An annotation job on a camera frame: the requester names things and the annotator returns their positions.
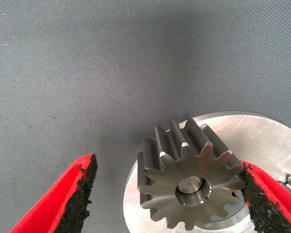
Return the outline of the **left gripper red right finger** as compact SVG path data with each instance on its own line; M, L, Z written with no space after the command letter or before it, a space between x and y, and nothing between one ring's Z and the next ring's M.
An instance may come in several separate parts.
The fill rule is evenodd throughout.
M291 233L291 192L257 165L242 160L242 195L258 233Z

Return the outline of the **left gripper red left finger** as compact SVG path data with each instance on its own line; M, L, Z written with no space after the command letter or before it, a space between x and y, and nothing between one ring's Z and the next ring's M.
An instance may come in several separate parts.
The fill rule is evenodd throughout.
M80 233L96 172L94 153L75 160L11 232Z

